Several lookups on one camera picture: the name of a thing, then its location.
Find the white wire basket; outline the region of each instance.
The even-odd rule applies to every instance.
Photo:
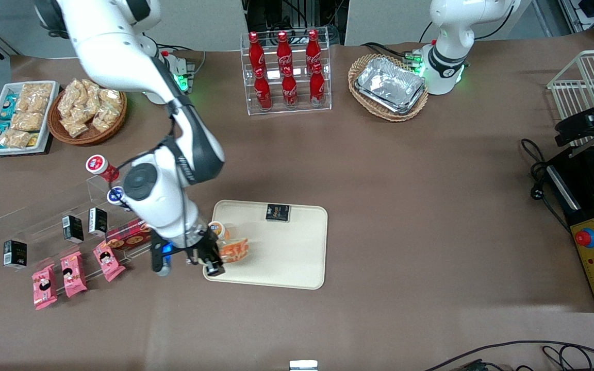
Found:
[[[580,52],[547,84],[558,108],[560,119],[594,107],[594,50]],[[585,137],[570,143],[581,146],[591,141]]]

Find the white tray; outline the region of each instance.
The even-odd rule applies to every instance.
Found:
[[[327,211],[319,206],[289,205],[288,222],[266,221],[267,203],[220,200],[213,221],[231,238],[248,238],[249,255],[224,265],[226,272],[208,280],[261,286],[319,289],[325,282]]]
[[[28,146],[25,149],[19,148],[0,148],[0,156],[4,155],[30,155],[33,153],[40,153],[45,150],[45,145],[47,145],[47,138],[50,135],[50,130],[47,128],[47,115],[50,112],[50,106],[56,96],[59,94],[59,83],[56,81],[51,80],[41,80],[41,81],[27,81],[33,83],[43,83],[48,82],[52,84],[52,92],[49,94],[49,100],[47,102],[47,108],[45,108],[45,116],[43,117],[42,125],[40,126],[40,131],[38,132],[38,141],[36,141],[35,146]],[[22,91],[22,86],[27,82],[12,82],[10,84],[4,85],[2,89],[2,94],[0,95],[0,114],[2,113],[2,106],[4,104],[4,100],[6,96],[10,92],[14,92],[19,94]]]

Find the clear acrylic shelf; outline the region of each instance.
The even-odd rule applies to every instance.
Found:
[[[69,188],[61,193],[52,195],[34,204],[23,207],[10,214],[0,217],[0,256],[3,258],[3,246],[7,240],[24,242],[27,246],[26,271],[31,276],[37,268],[42,268],[54,262],[57,273],[57,291],[63,291],[59,259],[76,251],[82,254],[84,273],[87,281],[102,274],[100,264],[93,255],[93,249],[103,240],[101,237],[89,234],[89,209],[97,207],[106,211],[108,229],[125,225],[137,216],[133,212],[125,211],[107,202],[106,195],[109,185],[100,176],[94,176],[84,183]],[[73,215],[80,218],[84,228],[84,242],[74,244],[63,239],[61,218]],[[114,249],[118,261],[122,264],[148,251],[150,244],[120,251]]]
[[[286,30],[288,43],[292,50],[292,67],[297,82],[297,107],[288,110],[283,104],[283,89],[281,87],[281,75],[278,71],[276,61],[276,47],[278,46],[278,30],[258,32],[258,42],[265,51],[267,66],[267,82],[272,96],[273,107],[264,112],[256,99],[254,89],[254,70],[249,61],[249,33],[242,33],[240,37],[240,54],[242,60],[242,77],[247,100],[247,112],[249,115],[261,115],[264,113],[303,112],[314,110],[330,110],[332,108],[332,64],[329,53],[329,34],[327,27],[316,27],[318,44],[320,44],[320,60],[322,64],[322,76],[325,78],[325,99],[320,107],[313,107],[310,98],[310,76],[306,74],[306,45],[308,45],[308,31],[313,28],[301,28]]]

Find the round wicker basket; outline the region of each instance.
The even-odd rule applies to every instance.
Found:
[[[366,65],[368,65],[368,62],[371,59],[378,58],[378,57],[386,57],[387,59],[389,59],[389,61],[392,61],[397,66],[407,69],[407,65],[405,65],[405,63],[399,61],[398,59],[396,59],[394,57],[382,56],[381,54],[368,54],[367,56],[363,56],[363,57],[357,59],[356,62],[354,62],[352,64],[352,66],[350,67],[350,70],[347,73],[348,88],[350,89],[350,92],[352,93],[354,98],[359,103],[361,103],[361,105],[363,107],[365,107],[366,110],[368,110],[368,112],[372,113],[373,115],[375,115],[377,117],[381,117],[381,118],[383,118],[387,121],[390,121],[390,122],[407,121],[410,118],[417,115],[417,113],[419,113],[419,111],[422,110],[423,106],[425,106],[425,103],[427,102],[427,88],[423,92],[423,94],[421,94],[419,100],[414,104],[412,109],[406,115],[398,115],[397,113],[391,112],[388,108],[382,106],[381,104],[379,104],[379,103],[375,102],[374,100],[368,98],[367,96],[361,94],[354,87],[354,81],[356,80],[357,77],[359,77],[361,72],[363,72],[363,70],[366,68]]]
[[[49,116],[47,117],[47,126],[49,127],[49,131],[56,139],[59,139],[59,141],[76,146],[98,145],[111,138],[123,126],[123,123],[125,122],[125,116],[127,115],[127,96],[124,92],[120,92],[121,99],[123,101],[121,115],[118,116],[118,119],[113,122],[109,129],[104,131],[104,133],[99,132],[95,127],[93,127],[93,125],[89,125],[93,120],[91,119],[87,121],[89,130],[81,133],[76,138],[71,137],[61,124],[62,117],[58,109],[59,102],[61,101],[64,92],[65,91],[60,92],[56,99],[54,99],[52,106],[49,108]]]

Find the red cap bottle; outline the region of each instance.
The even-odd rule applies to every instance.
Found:
[[[325,78],[322,76],[322,65],[313,65],[311,75],[311,105],[320,107],[325,101]]]
[[[278,59],[278,70],[281,76],[285,77],[285,71],[290,70],[292,76],[292,50],[288,45],[288,34],[285,31],[278,32],[278,47],[276,47],[276,58]]]
[[[265,80],[265,75],[262,70],[255,71],[256,81],[254,89],[256,91],[256,98],[260,105],[261,111],[269,111],[272,109],[272,96],[269,94],[269,83]]]
[[[308,32],[306,46],[306,73],[313,73],[313,66],[320,64],[320,44],[318,44],[318,30]]]
[[[252,63],[252,69],[255,71],[260,70],[264,74],[267,70],[265,65],[265,51],[262,50],[262,46],[258,43],[258,33],[256,31],[249,32],[249,60]]]
[[[292,77],[292,66],[286,66],[283,71],[283,103],[288,110],[294,110],[297,107],[297,82]]]

